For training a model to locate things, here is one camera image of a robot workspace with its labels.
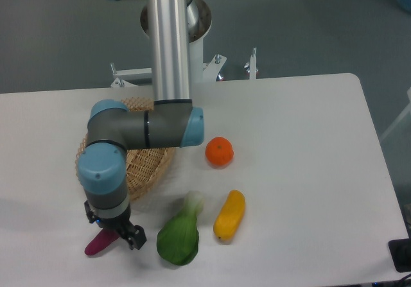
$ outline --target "wicker basket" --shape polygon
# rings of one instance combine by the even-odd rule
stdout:
[[[122,101],[130,111],[152,110],[153,101],[146,98],[130,98]],[[83,139],[76,156],[77,162],[85,149],[87,136]],[[161,178],[174,156],[175,148],[129,150],[126,157],[127,186],[130,200],[134,201],[147,193]]]

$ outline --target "silver cylinder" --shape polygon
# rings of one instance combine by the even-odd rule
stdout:
[[[186,0],[147,0],[156,100],[189,98]]]

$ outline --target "green leafy vegetable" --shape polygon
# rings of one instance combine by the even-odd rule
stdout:
[[[204,197],[200,192],[187,193],[183,208],[157,235],[157,251],[163,259],[184,266],[197,255],[199,236],[196,224],[203,205]]]

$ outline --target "white table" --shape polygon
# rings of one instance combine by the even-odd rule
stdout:
[[[387,243],[407,232],[357,77],[351,74],[205,83],[205,143],[179,149],[157,187],[133,204],[147,243],[83,250],[98,233],[85,217],[74,160],[91,107],[152,96],[151,87],[0,95],[1,286],[326,286],[399,279]],[[224,170],[206,143],[228,138]],[[190,189],[206,196],[199,253],[162,262],[155,239]],[[230,245],[212,226],[227,193],[247,199]]]

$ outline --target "yellow vegetable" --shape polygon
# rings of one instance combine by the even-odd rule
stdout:
[[[233,190],[221,208],[214,222],[214,233],[221,240],[230,240],[237,231],[245,211],[245,198],[242,192]]]

